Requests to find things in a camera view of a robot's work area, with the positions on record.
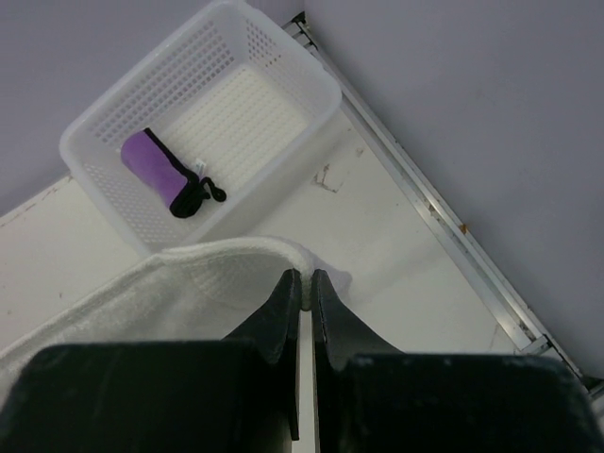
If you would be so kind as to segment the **white towel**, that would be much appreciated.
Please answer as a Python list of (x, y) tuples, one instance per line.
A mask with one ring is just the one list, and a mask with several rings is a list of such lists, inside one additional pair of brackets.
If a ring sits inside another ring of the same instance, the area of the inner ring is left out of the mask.
[(270, 296), (282, 274), (298, 271), (302, 308), (310, 282), (327, 271), (337, 294), (352, 276), (304, 246), (276, 237), (242, 237), (158, 253), (98, 288), (1, 353), (1, 391), (53, 344), (205, 340), (226, 336)]

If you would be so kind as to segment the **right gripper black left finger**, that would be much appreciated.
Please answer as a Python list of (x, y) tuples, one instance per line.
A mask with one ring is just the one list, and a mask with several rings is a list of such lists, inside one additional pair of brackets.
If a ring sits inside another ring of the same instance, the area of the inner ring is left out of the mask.
[(299, 439), (299, 329), (302, 281), (285, 271), (268, 299), (227, 336), (244, 348), (235, 408), (239, 442)]

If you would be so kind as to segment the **purple microfiber towel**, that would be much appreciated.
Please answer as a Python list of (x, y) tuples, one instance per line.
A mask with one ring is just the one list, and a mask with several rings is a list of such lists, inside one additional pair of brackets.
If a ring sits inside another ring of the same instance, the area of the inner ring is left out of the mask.
[(128, 137), (120, 154), (124, 166), (178, 219), (193, 217), (206, 200), (227, 201), (227, 192), (206, 174), (203, 160), (186, 166), (149, 127)]

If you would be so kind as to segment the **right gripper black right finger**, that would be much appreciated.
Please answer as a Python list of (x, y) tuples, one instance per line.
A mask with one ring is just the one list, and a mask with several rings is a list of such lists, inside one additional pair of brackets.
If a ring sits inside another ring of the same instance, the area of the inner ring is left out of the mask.
[(338, 374), (358, 354), (400, 352), (367, 326), (341, 300), (327, 271), (311, 278), (315, 450), (335, 452), (340, 428)]

